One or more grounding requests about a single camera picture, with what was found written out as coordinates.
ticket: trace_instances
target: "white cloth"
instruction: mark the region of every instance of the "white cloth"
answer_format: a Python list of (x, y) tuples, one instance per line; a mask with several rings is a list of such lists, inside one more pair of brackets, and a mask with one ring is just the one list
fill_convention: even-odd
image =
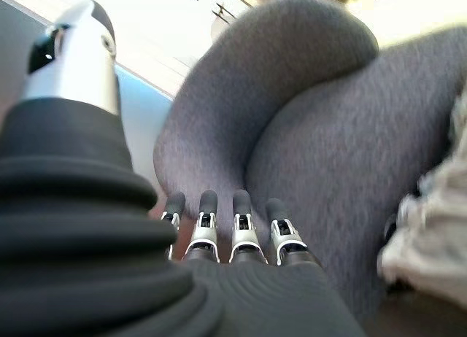
[(405, 197), (378, 272), (467, 309), (467, 87), (452, 112), (453, 152)]

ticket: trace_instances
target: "robotic arm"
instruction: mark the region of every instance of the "robotic arm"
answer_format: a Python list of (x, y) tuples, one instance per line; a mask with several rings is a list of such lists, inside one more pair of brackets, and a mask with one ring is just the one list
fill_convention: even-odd
[(230, 263), (217, 253), (217, 196), (201, 196), (190, 246), (170, 260), (185, 197), (157, 198), (132, 172), (115, 37), (87, 1), (31, 53), (0, 135), (0, 335), (363, 336), (278, 200), (268, 263), (250, 198), (233, 196)]

